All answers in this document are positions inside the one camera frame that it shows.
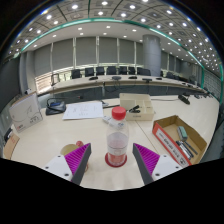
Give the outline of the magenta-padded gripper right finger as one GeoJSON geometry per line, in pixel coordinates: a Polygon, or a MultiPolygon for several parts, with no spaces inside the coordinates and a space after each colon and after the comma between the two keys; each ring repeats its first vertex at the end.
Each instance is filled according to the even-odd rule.
{"type": "Polygon", "coordinates": [[[182,169],[169,155],[159,155],[137,143],[133,144],[133,155],[145,185],[182,169]]]}

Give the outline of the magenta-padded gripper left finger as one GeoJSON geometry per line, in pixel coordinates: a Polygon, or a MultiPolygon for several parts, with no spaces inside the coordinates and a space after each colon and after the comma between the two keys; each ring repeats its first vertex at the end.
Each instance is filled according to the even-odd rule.
{"type": "Polygon", "coordinates": [[[88,143],[69,152],[67,155],[54,157],[43,167],[43,170],[79,185],[84,176],[90,155],[91,144],[88,143]]]}

